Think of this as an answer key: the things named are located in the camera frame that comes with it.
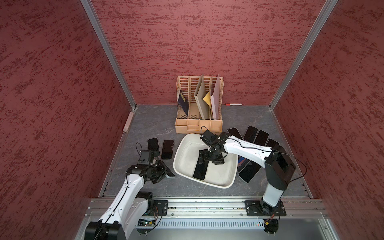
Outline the white case phone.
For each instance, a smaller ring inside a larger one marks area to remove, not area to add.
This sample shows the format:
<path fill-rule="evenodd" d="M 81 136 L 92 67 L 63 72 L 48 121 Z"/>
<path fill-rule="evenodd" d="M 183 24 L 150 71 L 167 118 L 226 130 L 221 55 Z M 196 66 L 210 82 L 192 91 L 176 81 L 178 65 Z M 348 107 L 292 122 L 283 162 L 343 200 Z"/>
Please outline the white case phone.
<path fill-rule="evenodd" d="M 240 140 L 243 140 L 242 135 L 240 134 L 239 130 L 237 128 L 229 128 L 228 133 Z"/>
<path fill-rule="evenodd" d="M 259 130 L 254 140 L 254 144 L 259 146 L 265 146 L 268 138 L 269 134 L 267 132 Z"/>
<path fill-rule="evenodd" d="M 200 150 L 198 161 L 193 174 L 194 179 L 203 181 L 206 177 L 209 161 L 206 160 L 208 150 Z"/>

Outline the black phone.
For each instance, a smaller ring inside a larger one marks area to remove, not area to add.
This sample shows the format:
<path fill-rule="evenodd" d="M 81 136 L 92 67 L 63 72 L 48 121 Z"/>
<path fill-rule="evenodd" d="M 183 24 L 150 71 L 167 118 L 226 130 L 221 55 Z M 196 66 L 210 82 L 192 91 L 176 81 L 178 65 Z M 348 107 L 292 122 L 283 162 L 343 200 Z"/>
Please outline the black phone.
<path fill-rule="evenodd" d="M 161 159 L 171 160 L 173 157 L 174 140 L 164 140 Z"/>
<path fill-rule="evenodd" d="M 154 153 L 154 157 L 157 158 L 160 155 L 158 138 L 151 138 L 147 140 L 148 150 Z"/>
<path fill-rule="evenodd" d="M 273 139 L 269 139 L 266 143 L 266 147 L 270 147 L 270 148 L 274 148 L 274 147 L 279 146 L 279 145 L 280 145 L 280 143 L 273 140 Z"/>

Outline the white plastic storage tray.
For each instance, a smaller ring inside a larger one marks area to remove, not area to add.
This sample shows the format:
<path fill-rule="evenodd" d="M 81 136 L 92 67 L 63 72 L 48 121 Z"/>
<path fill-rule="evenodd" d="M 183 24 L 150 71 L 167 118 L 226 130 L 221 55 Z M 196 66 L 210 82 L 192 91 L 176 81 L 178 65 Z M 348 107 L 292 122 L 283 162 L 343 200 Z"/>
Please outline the white plastic storage tray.
<path fill-rule="evenodd" d="M 238 167 L 236 154 L 225 156 L 223 165 L 209 163 L 204 180 L 193 177 L 198 164 L 199 151 L 207 148 L 208 146 L 200 140 L 199 134 L 184 136 L 175 154 L 173 163 L 175 172 L 182 177 L 211 187 L 220 189 L 231 187 L 235 181 Z"/>

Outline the large pink case phone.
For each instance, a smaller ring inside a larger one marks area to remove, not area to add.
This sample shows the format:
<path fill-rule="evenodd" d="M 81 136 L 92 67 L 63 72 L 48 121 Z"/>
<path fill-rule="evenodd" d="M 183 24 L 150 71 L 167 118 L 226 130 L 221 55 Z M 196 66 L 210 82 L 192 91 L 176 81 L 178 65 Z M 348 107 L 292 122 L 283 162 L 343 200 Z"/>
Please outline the large pink case phone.
<path fill-rule="evenodd" d="M 260 171 L 262 167 L 255 162 L 244 162 L 239 168 L 239 177 L 245 182 L 249 183 L 254 176 Z"/>

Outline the dark phone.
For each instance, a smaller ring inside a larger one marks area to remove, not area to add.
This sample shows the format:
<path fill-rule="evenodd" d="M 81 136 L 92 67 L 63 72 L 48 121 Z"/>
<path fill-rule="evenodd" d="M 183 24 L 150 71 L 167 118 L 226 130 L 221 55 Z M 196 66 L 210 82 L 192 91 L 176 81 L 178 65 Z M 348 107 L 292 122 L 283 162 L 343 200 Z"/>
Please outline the dark phone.
<path fill-rule="evenodd" d="M 249 143 L 253 143 L 255 141 L 255 138 L 257 136 L 258 129 L 253 126 L 248 126 L 244 136 L 243 140 L 247 141 Z"/>

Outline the red white marker pen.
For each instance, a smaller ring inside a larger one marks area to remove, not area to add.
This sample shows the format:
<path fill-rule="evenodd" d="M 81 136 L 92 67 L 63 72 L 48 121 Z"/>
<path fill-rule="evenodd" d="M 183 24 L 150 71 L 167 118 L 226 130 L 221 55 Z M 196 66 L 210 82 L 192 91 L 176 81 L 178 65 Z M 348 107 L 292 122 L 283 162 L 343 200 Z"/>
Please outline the red white marker pen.
<path fill-rule="evenodd" d="M 229 103 L 229 104 L 225 104 L 226 106 L 242 106 L 242 104 L 240 103 Z"/>

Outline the beige plastic file organizer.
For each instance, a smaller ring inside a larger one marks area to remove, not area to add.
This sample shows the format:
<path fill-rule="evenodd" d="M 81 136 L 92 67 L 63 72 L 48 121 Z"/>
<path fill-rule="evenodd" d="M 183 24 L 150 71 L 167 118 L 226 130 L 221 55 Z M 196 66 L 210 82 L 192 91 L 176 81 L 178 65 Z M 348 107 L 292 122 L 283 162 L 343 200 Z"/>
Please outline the beige plastic file organizer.
<path fill-rule="evenodd" d="M 178 134 L 191 134 L 200 133 L 203 127 L 208 128 L 209 131 L 219 134 L 223 130 L 222 120 L 222 98 L 224 92 L 224 79 L 220 76 L 220 101 L 219 101 L 219 119 L 214 120 L 212 115 L 212 108 L 210 108 L 210 119 L 203 120 L 194 97 L 197 84 L 201 76 L 178 76 L 177 77 L 177 104 L 179 91 L 182 90 L 184 96 L 189 102 L 189 114 L 185 115 L 182 108 L 178 104 L 177 117 L 175 120 L 175 129 Z M 216 77 L 204 76 L 206 93 L 212 94 L 212 84 L 215 82 Z"/>

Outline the dark blue booklet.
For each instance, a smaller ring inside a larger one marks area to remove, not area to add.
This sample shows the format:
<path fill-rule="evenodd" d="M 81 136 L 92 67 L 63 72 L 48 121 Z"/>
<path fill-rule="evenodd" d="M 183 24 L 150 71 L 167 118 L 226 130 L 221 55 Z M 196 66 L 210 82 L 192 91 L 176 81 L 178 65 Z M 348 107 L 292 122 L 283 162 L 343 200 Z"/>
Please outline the dark blue booklet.
<path fill-rule="evenodd" d="M 179 91 L 178 104 L 182 108 L 185 115 L 188 116 L 188 114 L 189 114 L 189 102 L 186 99 L 186 97 L 184 96 L 182 90 Z"/>

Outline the grey cardboard folder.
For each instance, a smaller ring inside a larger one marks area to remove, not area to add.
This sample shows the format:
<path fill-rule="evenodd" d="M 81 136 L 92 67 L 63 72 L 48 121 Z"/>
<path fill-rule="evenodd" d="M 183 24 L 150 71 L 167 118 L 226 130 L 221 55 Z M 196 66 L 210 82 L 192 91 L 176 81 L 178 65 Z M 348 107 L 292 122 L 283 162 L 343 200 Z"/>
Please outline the grey cardboard folder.
<path fill-rule="evenodd" d="M 201 119 L 209 120 L 210 119 L 210 107 L 204 101 L 204 97 L 206 96 L 204 75 L 201 75 L 199 82 L 197 84 L 196 90 L 194 92 L 194 97 L 201 115 Z"/>

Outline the aluminium front rail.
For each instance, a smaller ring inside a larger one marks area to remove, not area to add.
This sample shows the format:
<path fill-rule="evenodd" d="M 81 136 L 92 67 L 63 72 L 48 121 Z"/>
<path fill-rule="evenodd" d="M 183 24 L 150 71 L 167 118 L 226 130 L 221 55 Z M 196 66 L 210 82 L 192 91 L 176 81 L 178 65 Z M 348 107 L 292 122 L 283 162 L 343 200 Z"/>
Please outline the aluminium front rail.
<path fill-rule="evenodd" d="M 154 200 L 168 200 L 168 213 L 162 218 L 159 228 L 164 229 L 262 229 L 268 217 L 248 217 L 245 201 L 259 201 L 258 198 L 240 197 L 155 197 Z M 322 200 L 282 198 L 286 217 L 276 220 L 314 219 L 320 225 L 321 233 L 327 240 L 339 236 Z"/>

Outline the beige block at wall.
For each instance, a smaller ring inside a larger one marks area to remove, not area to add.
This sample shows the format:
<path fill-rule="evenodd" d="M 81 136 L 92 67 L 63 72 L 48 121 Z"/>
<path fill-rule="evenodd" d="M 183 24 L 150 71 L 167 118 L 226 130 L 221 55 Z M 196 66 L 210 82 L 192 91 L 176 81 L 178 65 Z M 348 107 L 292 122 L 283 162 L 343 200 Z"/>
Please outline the beige block at wall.
<path fill-rule="evenodd" d="M 126 121 L 124 128 L 123 128 L 124 133 L 127 133 L 129 131 L 131 124 L 133 122 L 134 115 L 135 115 L 134 112 L 129 113 L 129 116 L 128 116 L 127 121 Z"/>

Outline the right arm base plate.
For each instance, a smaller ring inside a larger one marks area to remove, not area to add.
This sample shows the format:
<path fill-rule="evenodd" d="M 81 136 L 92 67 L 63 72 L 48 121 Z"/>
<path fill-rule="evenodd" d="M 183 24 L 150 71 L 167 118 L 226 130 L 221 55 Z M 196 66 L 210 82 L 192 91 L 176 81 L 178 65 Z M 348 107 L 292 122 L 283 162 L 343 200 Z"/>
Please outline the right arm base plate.
<path fill-rule="evenodd" d="M 282 201 L 278 201 L 275 207 L 271 207 L 263 201 L 245 201 L 245 209 L 248 217 L 286 217 L 287 213 Z"/>

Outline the aluminium left corner post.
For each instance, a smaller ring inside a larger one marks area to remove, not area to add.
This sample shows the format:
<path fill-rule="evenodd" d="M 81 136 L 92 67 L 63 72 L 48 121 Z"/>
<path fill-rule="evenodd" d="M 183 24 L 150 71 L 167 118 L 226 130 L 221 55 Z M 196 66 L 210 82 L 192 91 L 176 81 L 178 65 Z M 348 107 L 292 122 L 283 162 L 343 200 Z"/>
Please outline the aluminium left corner post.
<path fill-rule="evenodd" d="M 130 103 L 130 106 L 131 106 L 131 109 L 132 111 L 135 113 L 137 111 L 137 103 L 136 101 L 134 100 L 134 97 L 132 95 L 132 92 L 130 91 L 129 87 L 128 87 L 128 84 L 127 84 L 127 81 L 126 81 L 126 78 L 124 77 L 124 74 L 119 66 L 119 63 L 116 59 L 116 56 L 111 48 L 111 45 L 107 39 L 107 36 L 103 30 L 103 27 L 100 23 L 100 20 L 97 16 L 97 13 L 95 11 L 95 8 L 92 4 L 92 1 L 90 0 L 81 0 L 81 3 L 82 3 L 82 6 L 88 16 L 88 19 L 90 20 L 91 22 L 91 25 L 102 45 L 102 48 L 111 64 L 111 67 L 113 68 L 113 71 L 123 89 L 123 92 L 126 96 L 126 98 L 128 99 L 129 103 Z"/>

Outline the aluminium corner post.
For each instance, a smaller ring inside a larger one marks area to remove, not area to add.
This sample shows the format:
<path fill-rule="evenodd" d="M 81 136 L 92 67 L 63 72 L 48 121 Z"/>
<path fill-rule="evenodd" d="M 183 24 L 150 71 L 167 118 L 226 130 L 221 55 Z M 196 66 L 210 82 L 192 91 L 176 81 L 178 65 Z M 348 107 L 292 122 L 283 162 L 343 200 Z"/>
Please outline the aluminium corner post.
<path fill-rule="evenodd" d="M 116 56 L 111 48 L 111 45 L 107 39 L 107 36 L 103 30 L 103 27 L 100 23 L 100 20 L 97 16 L 97 13 L 95 11 L 95 8 L 92 4 L 92 1 L 90 0 L 81 0 L 81 3 L 82 3 L 82 6 L 88 16 L 88 19 L 90 20 L 91 22 L 91 25 L 102 45 L 102 48 L 111 64 L 111 67 L 113 68 L 113 71 L 123 89 L 123 92 L 126 96 L 126 98 L 128 99 L 129 103 L 130 103 L 130 106 L 131 106 L 131 109 L 132 111 L 135 113 L 137 111 L 137 103 L 136 101 L 134 100 L 134 97 L 132 95 L 132 92 L 130 91 L 129 87 L 128 87 L 128 84 L 127 84 L 127 81 L 126 81 L 126 78 L 124 77 L 124 74 L 119 66 L 119 63 L 116 59 Z"/>
<path fill-rule="evenodd" d="M 299 69 L 301 63 L 305 59 L 307 53 L 311 49 L 312 45 L 314 44 L 315 40 L 317 39 L 319 33 L 321 32 L 323 26 L 325 25 L 326 21 L 330 17 L 332 11 L 334 10 L 335 6 L 337 5 L 338 0 L 326 0 L 322 9 L 320 10 L 314 24 L 312 25 L 307 37 L 305 38 L 298 54 L 296 55 L 293 63 L 291 64 L 286 76 L 284 77 L 280 87 L 278 88 L 278 91 L 276 92 L 275 96 L 273 97 L 269 108 L 271 111 L 274 111 L 276 108 L 278 102 L 280 101 L 281 97 L 283 96 L 285 90 L 289 86 L 291 80 L 293 79 L 294 75 L 296 74 L 297 70 Z"/>

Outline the aluminium right corner post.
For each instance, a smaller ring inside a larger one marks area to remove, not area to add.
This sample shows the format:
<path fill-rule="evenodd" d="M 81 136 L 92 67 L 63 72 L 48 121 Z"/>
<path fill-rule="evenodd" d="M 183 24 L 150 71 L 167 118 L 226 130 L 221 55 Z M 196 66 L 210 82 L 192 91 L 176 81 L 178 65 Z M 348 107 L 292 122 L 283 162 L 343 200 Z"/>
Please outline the aluminium right corner post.
<path fill-rule="evenodd" d="M 314 44 L 315 40 L 317 39 L 319 33 L 321 32 L 323 26 L 325 25 L 326 21 L 330 17 L 332 11 L 334 10 L 335 6 L 337 5 L 338 0 L 326 0 L 322 9 L 320 10 L 314 24 L 312 25 L 307 37 L 305 38 L 298 54 L 296 55 L 293 63 L 291 64 L 286 76 L 284 77 L 280 87 L 278 88 L 278 91 L 276 92 L 275 96 L 273 97 L 269 108 L 271 111 L 274 111 L 276 108 L 278 102 L 280 101 L 281 97 L 283 96 L 285 90 L 289 86 L 291 80 L 293 79 L 294 75 L 296 74 L 297 70 L 299 69 L 301 63 L 305 59 L 307 53 L 311 49 L 312 45 Z"/>

